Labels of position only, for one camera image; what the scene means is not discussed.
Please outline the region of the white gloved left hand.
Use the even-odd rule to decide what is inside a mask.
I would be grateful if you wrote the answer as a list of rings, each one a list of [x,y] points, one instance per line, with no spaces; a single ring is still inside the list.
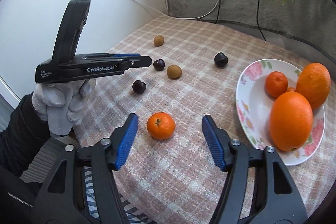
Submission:
[[[73,125],[80,123],[95,86],[96,79],[36,85],[32,104],[39,118],[48,123],[52,137],[68,135]]]

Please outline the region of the black sleeved left forearm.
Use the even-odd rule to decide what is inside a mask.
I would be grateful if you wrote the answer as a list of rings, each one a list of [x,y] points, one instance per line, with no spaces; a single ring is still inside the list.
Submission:
[[[42,187],[21,175],[50,138],[48,124],[37,115],[32,95],[22,98],[1,132],[1,223],[30,223],[31,210]]]

